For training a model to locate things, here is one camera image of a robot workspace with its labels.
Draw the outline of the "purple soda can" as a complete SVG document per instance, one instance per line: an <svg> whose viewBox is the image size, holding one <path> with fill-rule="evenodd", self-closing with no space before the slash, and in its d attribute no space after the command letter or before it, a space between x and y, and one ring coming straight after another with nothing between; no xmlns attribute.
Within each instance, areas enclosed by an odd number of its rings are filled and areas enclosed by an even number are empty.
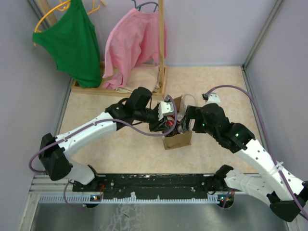
<svg viewBox="0 0 308 231"><path fill-rule="evenodd" d="M178 131L178 134L183 134L186 132L186 130L183 128L182 125L178 125L177 131Z"/></svg>

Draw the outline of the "green tank top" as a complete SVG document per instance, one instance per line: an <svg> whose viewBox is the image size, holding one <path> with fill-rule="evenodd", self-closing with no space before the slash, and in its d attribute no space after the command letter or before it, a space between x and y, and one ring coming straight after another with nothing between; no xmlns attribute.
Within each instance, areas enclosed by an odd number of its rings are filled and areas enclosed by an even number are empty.
<svg viewBox="0 0 308 231"><path fill-rule="evenodd" d="M72 0L61 19L42 32L34 32L32 40L50 54L57 70L69 74L81 87L100 85L100 50L95 26L82 1Z"/></svg>

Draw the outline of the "pink t-shirt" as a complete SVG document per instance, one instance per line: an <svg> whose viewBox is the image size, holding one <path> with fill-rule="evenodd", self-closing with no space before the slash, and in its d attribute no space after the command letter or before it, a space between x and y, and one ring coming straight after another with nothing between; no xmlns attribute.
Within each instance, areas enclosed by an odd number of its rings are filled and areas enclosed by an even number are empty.
<svg viewBox="0 0 308 231"><path fill-rule="evenodd" d="M110 32L105 46L103 89L126 86L131 70L149 60L159 61L159 12L131 9Z"/></svg>

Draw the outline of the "cola glass bottle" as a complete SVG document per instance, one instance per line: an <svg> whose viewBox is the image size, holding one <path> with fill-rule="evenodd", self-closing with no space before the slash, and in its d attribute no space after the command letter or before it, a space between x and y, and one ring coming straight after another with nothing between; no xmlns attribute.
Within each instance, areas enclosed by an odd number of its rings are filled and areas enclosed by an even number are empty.
<svg viewBox="0 0 308 231"><path fill-rule="evenodd" d="M174 124L174 119L171 117L171 118L168 118L167 119L167 124L171 127L171 126L173 126L173 124Z"/></svg>

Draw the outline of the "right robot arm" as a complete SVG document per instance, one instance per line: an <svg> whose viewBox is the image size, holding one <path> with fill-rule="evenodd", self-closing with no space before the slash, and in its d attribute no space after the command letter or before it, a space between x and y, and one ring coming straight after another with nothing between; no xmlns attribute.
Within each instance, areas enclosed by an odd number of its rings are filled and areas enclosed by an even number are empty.
<svg viewBox="0 0 308 231"><path fill-rule="evenodd" d="M195 133L207 133L260 175L256 179L232 167L222 166L221 169L227 172L215 178L218 189L233 188L245 192L264 202L276 216L287 222L292 222L300 214L300 208L308 201L308 183L290 173L281 162L274 162L246 126L230 122L217 103L188 106L182 126L187 128L192 119L195 120Z"/></svg>

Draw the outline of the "red soda can front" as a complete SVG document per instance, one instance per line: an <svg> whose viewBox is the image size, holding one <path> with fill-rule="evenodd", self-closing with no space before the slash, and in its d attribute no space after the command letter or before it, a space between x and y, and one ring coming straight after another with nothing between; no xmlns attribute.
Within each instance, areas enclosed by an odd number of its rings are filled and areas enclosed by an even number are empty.
<svg viewBox="0 0 308 231"><path fill-rule="evenodd" d="M181 122L181 120L184 118L185 114L184 113L178 113L177 114L177 121Z"/></svg>

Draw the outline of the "beige folded cloth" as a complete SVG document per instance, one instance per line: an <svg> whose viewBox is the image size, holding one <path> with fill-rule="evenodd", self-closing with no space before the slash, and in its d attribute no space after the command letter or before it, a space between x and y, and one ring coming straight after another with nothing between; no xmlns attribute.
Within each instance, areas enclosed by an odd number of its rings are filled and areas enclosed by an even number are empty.
<svg viewBox="0 0 308 231"><path fill-rule="evenodd" d="M132 69L126 86L116 89L121 93L132 93L138 87L144 87L151 92L157 92L159 86L158 66L139 66Z"/></svg>

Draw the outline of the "wooden clothes rack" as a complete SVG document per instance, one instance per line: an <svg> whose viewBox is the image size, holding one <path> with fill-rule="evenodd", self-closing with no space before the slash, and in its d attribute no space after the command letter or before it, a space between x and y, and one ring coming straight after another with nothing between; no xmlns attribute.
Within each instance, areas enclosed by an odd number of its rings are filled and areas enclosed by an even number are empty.
<svg viewBox="0 0 308 231"><path fill-rule="evenodd" d="M42 18L38 21L35 29L34 34L38 34L41 31L39 30L40 25L44 20L47 20L50 24L50 26L54 26L54 24L57 23L57 20L53 14L54 11L60 10L65 11L70 7L71 1L60 1L60 4L55 6L54 8L51 8L49 5L49 2L47 0L39 0L38 6L39 9L41 9L45 14L42 16ZM166 94L166 82L167 82L167 66L164 65L165 62L165 22L164 22L164 13L159 12L158 13L158 35L159 35L159 64L157 65L159 68L159 90L157 92L153 92L152 97L155 100L161 100ZM129 96L130 93L121 93L117 92L116 90L109 90L109 89L103 89L101 87L98 88L82 88L77 85L77 82L74 80L71 85L71 91L82 93L82 94L94 94L94 95L106 95L106 96Z"/></svg>

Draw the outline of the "aluminium frame rail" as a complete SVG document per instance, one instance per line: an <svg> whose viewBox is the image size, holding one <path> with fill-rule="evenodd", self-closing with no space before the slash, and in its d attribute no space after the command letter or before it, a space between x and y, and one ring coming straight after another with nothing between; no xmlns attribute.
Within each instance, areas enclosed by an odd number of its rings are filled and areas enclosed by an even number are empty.
<svg viewBox="0 0 308 231"><path fill-rule="evenodd" d="M68 179L52 181L47 175L35 175L33 177L30 193L62 193Z"/></svg>

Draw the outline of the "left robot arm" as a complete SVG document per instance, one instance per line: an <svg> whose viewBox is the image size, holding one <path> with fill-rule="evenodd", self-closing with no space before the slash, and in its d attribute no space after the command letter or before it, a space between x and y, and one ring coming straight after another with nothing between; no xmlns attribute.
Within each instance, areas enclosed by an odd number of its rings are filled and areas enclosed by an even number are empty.
<svg viewBox="0 0 308 231"><path fill-rule="evenodd" d="M147 136L159 137L170 134L175 126L167 124L167 118L177 115L177 109L171 96L160 101L155 108L147 105L152 93L144 88L135 89L128 98L107 107L104 112L84 125L56 137L46 134L41 140L38 158L50 180L67 179L84 185L88 190L99 188L100 179L96 170L90 165L73 161L72 156L84 146L96 139L116 132L127 126L143 133L133 123L147 123L150 132Z"/></svg>

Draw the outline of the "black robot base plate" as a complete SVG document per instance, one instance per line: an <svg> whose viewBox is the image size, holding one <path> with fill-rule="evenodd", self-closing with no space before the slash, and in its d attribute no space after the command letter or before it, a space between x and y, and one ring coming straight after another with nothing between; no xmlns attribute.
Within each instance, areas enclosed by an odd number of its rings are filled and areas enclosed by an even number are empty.
<svg viewBox="0 0 308 231"><path fill-rule="evenodd" d="M183 204L213 203L228 208L235 189L222 174L104 174L89 184L75 181L73 191L92 193L92 206L98 203Z"/></svg>

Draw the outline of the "grey clothes hanger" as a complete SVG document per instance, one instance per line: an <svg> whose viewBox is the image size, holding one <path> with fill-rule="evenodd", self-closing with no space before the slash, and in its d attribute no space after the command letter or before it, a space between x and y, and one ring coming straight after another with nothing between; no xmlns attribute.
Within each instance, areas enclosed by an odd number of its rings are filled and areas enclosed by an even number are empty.
<svg viewBox="0 0 308 231"><path fill-rule="evenodd" d="M141 11L141 8L143 6L146 6L146 5L154 5L154 11L153 12L156 12L156 10L158 10L159 8L159 4L157 2L154 2L154 1L148 1L148 2L144 2L144 3L141 3L141 4L137 4L136 0L131 0L133 3L134 3L134 8L137 9L139 12Z"/></svg>

